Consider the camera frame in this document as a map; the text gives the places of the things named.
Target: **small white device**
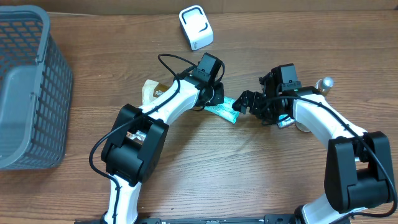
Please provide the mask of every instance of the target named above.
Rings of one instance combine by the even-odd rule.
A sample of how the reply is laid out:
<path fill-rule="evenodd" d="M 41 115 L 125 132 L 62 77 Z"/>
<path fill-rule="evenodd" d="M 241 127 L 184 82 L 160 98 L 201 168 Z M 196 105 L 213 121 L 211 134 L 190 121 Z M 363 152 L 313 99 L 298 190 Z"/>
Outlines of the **small white device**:
<path fill-rule="evenodd" d="M 198 50 L 213 41 L 213 30 L 204 10 L 194 5 L 180 12 L 180 25 L 192 50 Z"/>

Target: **wood grain surface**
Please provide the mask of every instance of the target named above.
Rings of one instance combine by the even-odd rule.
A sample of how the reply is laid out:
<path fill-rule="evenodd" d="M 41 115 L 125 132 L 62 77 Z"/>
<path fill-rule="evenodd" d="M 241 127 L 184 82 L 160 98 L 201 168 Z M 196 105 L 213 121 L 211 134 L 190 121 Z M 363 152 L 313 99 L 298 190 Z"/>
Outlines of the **wood grain surface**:
<path fill-rule="evenodd" d="M 1 0 L 50 12 L 92 15 L 178 14 L 194 4 L 208 13 L 393 10 L 398 0 Z"/>
<path fill-rule="evenodd" d="M 343 116 L 388 135 L 398 174 L 398 11 L 209 15 L 214 42 L 192 52 L 169 16 L 54 17 L 52 35 L 75 75 L 67 152 L 51 170 L 0 172 L 0 223 L 73 223 L 108 208 L 109 180 L 88 154 L 126 103 L 141 105 L 147 79 L 171 84 L 161 53 L 224 61 L 226 96 L 259 91 L 258 77 L 294 63 L 304 86 L 335 79 L 327 96 Z M 165 61 L 181 71 L 187 64 Z M 187 111 L 167 135 L 159 164 L 141 190 L 143 217 L 254 217 L 292 213 L 323 193 L 326 149 L 295 126 L 263 127 L 252 115 L 233 125 Z M 100 152 L 95 164 L 104 169 Z M 391 204 L 372 212 L 386 212 Z M 397 223 L 398 215 L 353 223 Z"/>

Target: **basket mesh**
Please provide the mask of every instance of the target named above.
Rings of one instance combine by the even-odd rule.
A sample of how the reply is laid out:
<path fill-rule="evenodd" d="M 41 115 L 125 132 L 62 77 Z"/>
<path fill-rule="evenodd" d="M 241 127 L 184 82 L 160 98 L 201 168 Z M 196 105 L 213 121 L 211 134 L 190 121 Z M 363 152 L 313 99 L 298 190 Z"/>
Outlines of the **basket mesh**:
<path fill-rule="evenodd" d="M 43 23 L 36 17 L 0 21 L 0 89 L 2 74 L 20 65 L 35 65 Z M 1 169 L 43 169 L 56 166 L 65 155 L 72 71 L 49 35 L 36 95 L 34 129 L 23 154 Z"/>

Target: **plastic basket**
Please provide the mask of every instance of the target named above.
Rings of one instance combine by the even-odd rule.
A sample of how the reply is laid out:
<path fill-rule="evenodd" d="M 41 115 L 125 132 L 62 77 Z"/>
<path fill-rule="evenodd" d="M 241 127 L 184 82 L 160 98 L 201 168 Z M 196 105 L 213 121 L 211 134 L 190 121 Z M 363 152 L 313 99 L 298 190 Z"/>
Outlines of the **plastic basket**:
<path fill-rule="evenodd" d="M 61 163 L 73 74 L 37 6 L 0 7 L 0 169 Z"/>

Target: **black cable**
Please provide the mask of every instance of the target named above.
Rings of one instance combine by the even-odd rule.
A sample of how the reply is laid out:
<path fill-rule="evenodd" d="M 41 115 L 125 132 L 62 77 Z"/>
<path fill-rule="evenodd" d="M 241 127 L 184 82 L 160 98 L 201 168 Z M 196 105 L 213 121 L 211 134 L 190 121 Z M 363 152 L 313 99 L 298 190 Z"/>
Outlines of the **black cable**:
<path fill-rule="evenodd" d="M 223 73 L 222 73 L 221 76 L 217 79 L 217 81 L 214 82 L 214 87 L 217 86 L 217 85 L 221 82 L 221 79 L 223 79 L 223 76 L 224 76 L 225 64 L 222 63 L 221 65 L 223 66 Z"/>
<path fill-rule="evenodd" d="M 280 87 L 282 87 L 282 83 L 280 83 L 280 84 L 278 84 L 277 86 L 276 86 L 276 89 L 275 89 L 275 91 L 276 91 L 276 96 L 279 96 L 279 88 Z"/>
<path fill-rule="evenodd" d="M 392 198 L 393 198 L 393 203 L 392 203 L 392 208 L 386 212 L 386 213 L 382 213 L 382 214 L 372 214 L 372 213 L 366 213 L 366 212 L 349 212 L 346 215 L 342 216 L 341 218 L 331 222 L 330 224 L 335 224 L 338 223 L 341 220 L 344 220 L 345 218 L 348 217 L 354 217 L 355 215 L 360 215 L 360 216 L 364 216 L 364 217 L 372 217 L 372 218 L 385 218 L 388 217 L 390 215 L 392 215 L 396 210 L 397 210 L 397 204 L 398 204 L 398 196 L 397 196 L 397 191 L 394 187 L 394 184 L 392 183 L 391 178 L 389 177 L 389 175 L 387 174 L 387 171 L 385 170 L 385 168 L 383 167 L 383 165 L 381 164 L 381 162 L 379 161 L 379 159 L 377 158 L 377 156 L 374 154 L 374 152 L 372 151 L 372 149 L 366 144 L 366 142 L 363 141 L 363 139 L 361 137 L 359 137 L 350 127 L 349 125 L 347 125 L 333 110 L 331 110 L 330 108 L 328 108 L 327 106 L 323 105 L 322 103 L 313 101 L 313 100 L 309 100 L 306 98 L 302 98 L 302 97 L 297 97 L 297 96 L 278 96 L 275 98 L 269 98 L 266 99 L 265 101 L 271 102 L 271 101 L 277 101 L 277 100 L 281 100 L 281 99 L 292 99 L 292 100 L 302 100 L 302 101 L 306 101 L 309 103 L 312 103 L 314 105 L 317 105 L 321 108 L 323 108 L 324 110 L 326 110 L 327 112 L 329 112 L 333 117 L 336 118 L 336 120 L 348 131 L 350 132 L 366 149 L 366 151 L 368 152 L 368 154 L 370 155 L 370 157 L 373 159 L 373 161 L 377 164 L 377 166 L 380 168 L 380 170 L 382 171 L 382 173 L 386 176 L 387 178 L 387 184 L 389 186 L 389 190 L 392 192 Z"/>
<path fill-rule="evenodd" d="M 180 92 L 180 88 L 181 88 L 181 84 L 180 84 L 180 77 L 177 76 L 177 74 L 169 67 L 167 66 L 163 60 L 161 59 L 161 57 L 174 57 L 180 60 L 183 60 L 184 62 L 190 63 L 192 65 L 192 67 L 196 67 L 196 65 L 193 62 L 190 62 L 189 60 L 185 59 L 185 58 L 181 58 L 179 56 L 176 55 L 171 55 L 171 54 L 160 54 L 157 56 L 157 58 L 159 59 L 159 61 L 161 62 L 161 64 L 167 68 L 168 71 L 170 71 L 173 76 L 175 77 L 176 81 L 177 81 L 177 89 L 175 90 L 175 92 L 169 97 L 167 98 L 165 101 L 163 101 L 161 104 L 155 106 L 154 109 L 138 116 L 137 118 L 134 118 L 122 125 L 120 125 L 119 127 L 115 128 L 114 130 L 110 131 L 108 134 L 105 134 L 91 149 L 90 155 L 88 157 L 88 162 L 90 163 L 90 167 L 99 175 L 102 175 L 105 178 L 108 178 L 109 180 L 113 181 L 116 185 L 116 199 L 115 199 L 115 203 L 114 203 L 114 208 L 113 208 L 113 224 L 116 224 L 116 216 L 118 215 L 116 213 L 116 210 L 118 209 L 118 203 L 119 203 L 119 196 L 120 196 L 120 185 L 118 180 L 116 180 L 116 178 L 114 178 L 113 176 L 106 174 L 102 171 L 100 171 L 97 167 L 95 167 L 94 162 L 93 162 L 93 158 L 94 158 L 94 153 L 97 150 L 97 148 L 105 141 L 107 140 L 107 138 L 109 138 L 112 134 L 114 134 L 115 132 L 119 131 L 120 129 L 129 126 L 129 125 L 133 125 L 134 123 L 137 123 L 138 121 L 140 121 L 141 119 L 143 119 L 145 116 L 157 111 L 159 108 L 161 108 L 162 106 L 164 106 L 166 103 L 168 103 L 170 100 L 172 100 L 179 92 Z"/>

